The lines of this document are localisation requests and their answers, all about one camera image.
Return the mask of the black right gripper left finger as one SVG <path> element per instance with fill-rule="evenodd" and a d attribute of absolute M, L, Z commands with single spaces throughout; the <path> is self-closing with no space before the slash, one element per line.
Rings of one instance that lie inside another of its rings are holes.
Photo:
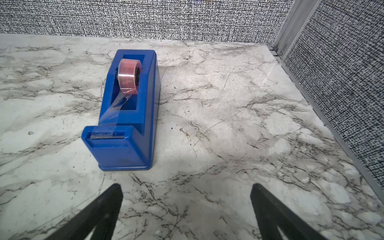
<path fill-rule="evenodd" d="M 113 184 L 74 216 L 68 223 L 47 237 L 48 240 L 110 240 L 123 201 L 121 185 Z"/>

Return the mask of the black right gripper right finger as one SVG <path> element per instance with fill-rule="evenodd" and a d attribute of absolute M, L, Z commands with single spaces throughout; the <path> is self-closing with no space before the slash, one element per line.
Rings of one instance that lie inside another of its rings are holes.
<path fill-rule="evenodd" d="M 250 198 L 263 240 L 281 240 L 280 232 L 289 240 L 325 239 L 261 184 L 253 184 Z"/>

